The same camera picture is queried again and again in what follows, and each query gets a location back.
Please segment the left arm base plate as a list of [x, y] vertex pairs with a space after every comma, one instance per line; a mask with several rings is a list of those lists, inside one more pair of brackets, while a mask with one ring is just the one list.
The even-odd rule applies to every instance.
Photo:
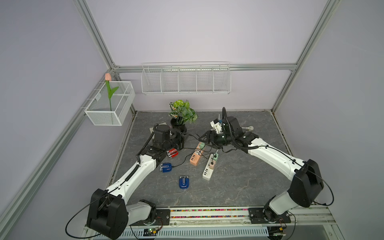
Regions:
[[155, 211], [152, 211], [146, 219], [129, 224], [129, 226], [168, 226], [170, 220], [170, 209], [156, 209]]

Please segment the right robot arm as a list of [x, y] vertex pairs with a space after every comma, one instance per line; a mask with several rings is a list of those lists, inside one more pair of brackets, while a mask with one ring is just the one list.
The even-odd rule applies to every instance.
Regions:
[[227, 115], [226, 109], [222, 109], [222, 119], [213, 120], [211, 127], [199, 141], [217, 150], [232, 145], [235, 150], [269, 164], [291, 181], [285, 192], [272, 197], [263, 207], [262, 218], [268, 223], [275, 223], [293, 208], [310, 207], [328, 185], [317, 162], [295, 158], [273, 147], [251, 130], [241, 127], [237, 118]]

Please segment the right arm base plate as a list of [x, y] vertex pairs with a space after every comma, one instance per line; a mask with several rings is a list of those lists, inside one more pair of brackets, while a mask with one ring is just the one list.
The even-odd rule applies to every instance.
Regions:
[[291, 223], [291, 218], [288, 212], [282, 215], [277, 215], [272, 210], [264, 208], [248, 208], [250, 221], [252, 224], [275, 224], [275, 223]]

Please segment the green charger adapter top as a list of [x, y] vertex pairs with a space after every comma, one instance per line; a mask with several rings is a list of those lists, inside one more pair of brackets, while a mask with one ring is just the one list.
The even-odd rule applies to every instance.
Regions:
[[203, 143], [203, 142], [199, 142], [199, 149], [200, 149], [200, 150], [203, 150], [205, 146], [206, 146], [205, 143]]

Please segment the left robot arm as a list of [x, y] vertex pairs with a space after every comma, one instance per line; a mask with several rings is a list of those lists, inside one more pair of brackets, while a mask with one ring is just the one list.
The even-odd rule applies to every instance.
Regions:
[[142, 181], [167, 157], [171, 149], [184, 148], [188, 132], [168, 125], [154, 125], [143, 147], [135, 155], [136, 162], [115, 183], [105, 190], [97, 189], [91, 196], [86, 226], [111, 240], [121, 236], [126, 226], [144, 221], [154, 222], [156, 205], [140, 200], [128, 205], [128, 201]]

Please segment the pink charger adapter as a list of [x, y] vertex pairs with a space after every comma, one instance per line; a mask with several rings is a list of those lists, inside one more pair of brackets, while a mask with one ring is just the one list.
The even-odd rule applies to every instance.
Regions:
[[213, 170], [215, 168], [215, 165], [216, 165], [216, 161], [211, 161], [209, 164], [209, 168]]

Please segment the blue electric shaver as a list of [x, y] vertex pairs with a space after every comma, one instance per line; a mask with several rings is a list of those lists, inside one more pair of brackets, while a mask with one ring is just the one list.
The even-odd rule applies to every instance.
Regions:
[[172, 170], [173, 166], [171, 163], [161, 163], [160, 164], [160, 172], [168, 173]]
[[179, 178], [179, 187], [180, 189], [187, 189], [190, 184], [190, 179], [188, 176], [180, 176]]

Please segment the green charger adapter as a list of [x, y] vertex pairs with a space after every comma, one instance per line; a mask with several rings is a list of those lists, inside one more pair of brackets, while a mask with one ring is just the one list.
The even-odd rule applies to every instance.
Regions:
[[205, 143], [203, 143], [203, 142], [199, 142], [199, 149], [200, 149], [200, 150], [203, 150], [205, 146], [206, 146]]
[[219, 154], [213, 154], [213, 161], [217, 161], [218, 160], [218, 157], [219, 157]]

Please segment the white power strip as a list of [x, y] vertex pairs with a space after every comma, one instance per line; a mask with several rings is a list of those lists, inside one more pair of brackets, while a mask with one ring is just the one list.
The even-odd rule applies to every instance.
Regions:
[[211, 179], [213, 171], [215, 169], [214, 168], [212, 170], [209, 168], [210, 162], [213, 161], [213, 154], [210, 154], [210, 157], [209, 157], [208, 162], [206, 164], [205, 170], [203, 171], [203, 174], [202, 174], [203, 179], [208, 180], [208, 181]]

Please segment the red electric shaver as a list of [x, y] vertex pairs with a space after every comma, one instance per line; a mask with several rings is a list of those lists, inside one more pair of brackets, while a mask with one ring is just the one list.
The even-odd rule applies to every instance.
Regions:
[[168, 158], [174, 158], [174, 157], [176, 157], [178, 155], [178, 153], [179, 152], [178, 152], [177, 149], [175, 149], [175, 148], [170, 149], [170, 150], [167, 151], [167, 157]]

